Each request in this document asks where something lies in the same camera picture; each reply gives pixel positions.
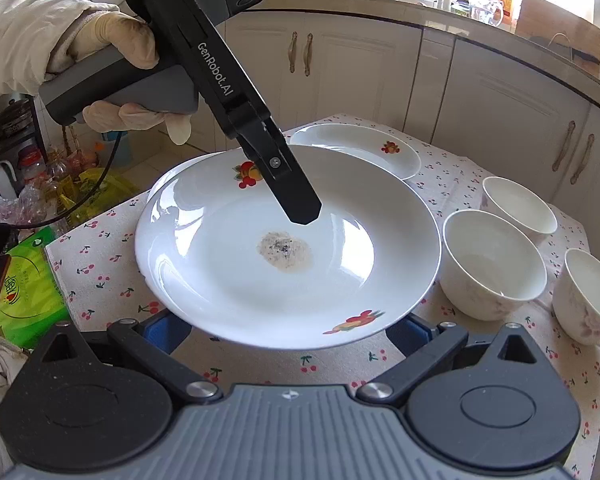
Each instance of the gloved finger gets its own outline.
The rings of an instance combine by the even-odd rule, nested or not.
[[[82,118],[87,126],[101,134],[115,130],[126,130],[125,123],[120,118],[120,107],[96,101],[82,110]]]
[[[122,12],[103,12],[85,23],[68,53],[76,61],[113,44],[134,66],[149,69],[158,64],[155,38],[147,24]]]
[[[174,144],[183,145],[191,136],[191,116],[181,114],[165,114],[164,123],[167,133]]]
[[[127,103],[120,107],[118,115],[125,123],[123,130],[148,130],[160,124],[165,114],[152,112],[135,103]]]

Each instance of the black cable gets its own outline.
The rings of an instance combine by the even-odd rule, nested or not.
[[[91,188],[90,192],[88,192],[87,195],[85,195],[83,197],[83,199],[79,200],[76,205],[72,206],[71,208],[67,209],[66,211],[63,211],[62,213],[60,213],[58,216],[55,216],[54,218],[45,220],[44,222],[39,222],[37,224],[9,224],[7,222],[0,222],[0,227],[8,227],[11,229],[18,229],[18,230],[38,229],[40,227],[46,227],[48,225],[55,224],[59,220],[62,220],[63,218],[66,218],[67,216],[69,216],[76,209],[78,209],[82,204],[87,202],[87,200],[90,199],[93,196],[93,194],[98,190],[98,188],[100,187],[100,184],[102,184],[102,181],[107,176],[107,173],[109,173],[109,168],[111,167],[111,163],[113,162],[113,157],[116,156],[116,151],[118,150],[118,146],[120,145],[120,139],[122,139],[122,132],[118,132],[118,136],[116,137],[116,143],[113,145],[113,150],[111,150],[111,156],[109,157],[109,161],[107,162],[107,165],[104,167],[104,170],[102,171],[102,174],[100,175],[100,178],[95,183],[95,185]]]

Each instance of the triangular hole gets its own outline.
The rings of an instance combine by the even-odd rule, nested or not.
[[[42,358],[42,362],[50,363],[53,361],[63,361],[65,359],[74,359],[78,357],[74,346],[71,344],[67,334],[58,334],[49,346],[49,350]]]
[[[529,350],[522,336],[510,335],[500,350],[498,357],[504,361],[515,361],[517,363],[534,364],[536,358]]]

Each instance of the white kettle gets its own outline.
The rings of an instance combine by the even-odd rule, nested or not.
[[[17,181],[16,172],[13,171],[13,166],[11,165],[11,163],[8,160],[0,160],[0,196],[7,200],[14,200],[18,196],[16,195],[16,192],[13,189],[13,184],[9,179],[9,175],[4,169],[5,166],[11,171],[13,181]]]

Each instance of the white plate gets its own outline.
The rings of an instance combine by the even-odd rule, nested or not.
[[[309,349],[370,336],[420,302],[441,249],[422,199],[359,158],[292,151],[322,200],[307,226],[287,219],[241,149],[196,163],[149,200],[136,259],[168,309],[224,339]]]
[[[415,150],[398,137],[355,124],[314,124],[296,131],[289,144],[317,146],[362,158],[404,180],[422,165]]]
[[[157,193],[157,191],[164,186],[168,181],[170,181],[174,176],[176,176],[181,171],[186,170],[190,166],[193,166],[195,163],[200,162],[201,160],[205,160],[216,153],[206,153],[205,155],[200,155],[195,158],[190,158],[189,160],[185,160],[183,163],[178,164],[175,168],[171,168],[167,173],[161,176],[153,187],[149,190],[149,194],[146,196],[147,202],[151,200],[151,197]]]

